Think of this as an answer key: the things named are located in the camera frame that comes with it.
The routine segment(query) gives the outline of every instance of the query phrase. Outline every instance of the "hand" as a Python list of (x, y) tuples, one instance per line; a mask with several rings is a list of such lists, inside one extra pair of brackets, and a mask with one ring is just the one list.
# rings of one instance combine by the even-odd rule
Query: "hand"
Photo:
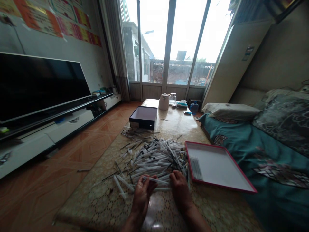
[(147, 178), (143, 183), (143, 176), (149, 177), (149, 175), (142, 175), (138, 180), (135, 187), (131, 214), (137, 217), (141, 216), (144, 221), (148, 210), (150, 196), (158, 184), (154, 181), (150, 181), (149, 178)]
[(191, 198), (186, 178), (180, 171), (176, 170), (170, 174), (170, 178), (176, 206), (182, 214), (185, 214), (195, 206)]

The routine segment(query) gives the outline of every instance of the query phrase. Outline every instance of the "cabinet drawer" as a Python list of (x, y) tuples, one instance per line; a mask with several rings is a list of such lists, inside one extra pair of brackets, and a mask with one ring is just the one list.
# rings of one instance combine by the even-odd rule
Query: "cabinet drawer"
[(54, 145), (47, 134), (41, 134), (18, 145), (2, 144), (0, 157), (7, 155), (7, 161), (0, 166), (0, 178), (9, 174), (25, 162)]
[(107, 110), (109, 108), (111, 108), (112, 106), (116, 105), (120, 101), (121, 101), (121, 95), (120, 94), (112, 95), (112, 96), (104, 99), (104, 103), (106, 104)]
[(73, 116), (66, 118), (63, 122), (52, 125), (46, 133), (56, 143), (93, 118), (90, 110), (82, 109), (74, 112)]

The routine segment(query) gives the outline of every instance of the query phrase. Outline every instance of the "white tv cabinet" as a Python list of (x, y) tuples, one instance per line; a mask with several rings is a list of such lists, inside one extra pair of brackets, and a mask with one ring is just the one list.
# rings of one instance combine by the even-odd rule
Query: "white tv cabinet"
[[(121, 95), (112, 95), (104, 101), (104, 112), (121, 101)], [(50, 122), (33, 131), (0, 144), (0, 179), (42, 152), (52, 152), (70, 135), (96, 119), (91, 110), (77, 110), (60, 123)]]

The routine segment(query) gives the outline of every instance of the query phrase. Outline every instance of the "pillow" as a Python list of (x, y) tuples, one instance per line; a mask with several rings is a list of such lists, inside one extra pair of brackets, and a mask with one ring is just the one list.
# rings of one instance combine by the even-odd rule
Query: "pillow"
[(278, 95), (252, 125), (309, 158), (309, 100)]
[(309, 100), (309, 94), (307, 93), (297, 92), (293, 90), (286, 90), (286, 89), (273, 89), (273, 90), (269, 90), (265, 94), (265, 96), (254, 105), (254, 107), (259, 110), (263, 110), (267, 106), (267, 104), (278, 95), (288, 95), (292, 97), (303, 98), (303, 99)]
[(243, 104), (208, 103), (204, 110), (209, 110), (209, 117), (235, 120), (252, 120), (260, 110)]

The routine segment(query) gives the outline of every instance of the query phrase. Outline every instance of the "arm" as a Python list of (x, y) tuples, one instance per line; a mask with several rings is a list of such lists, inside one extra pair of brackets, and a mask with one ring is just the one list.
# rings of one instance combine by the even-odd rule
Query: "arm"
[(211, 232), (211, 229), (194, 205), (185, 177), (179, 171), (170, 174), (172, 192), (177, 208), (183, 216), (189, 231)]
[(144, 183), (143, 176), (139, 178), (135, 187), (131, 213), (121, 232), (136, 232), (141, 229), (147, 214), (150, 196), (157, 186), (158, 184), (154, 181), (149, 181), (149, 178)]

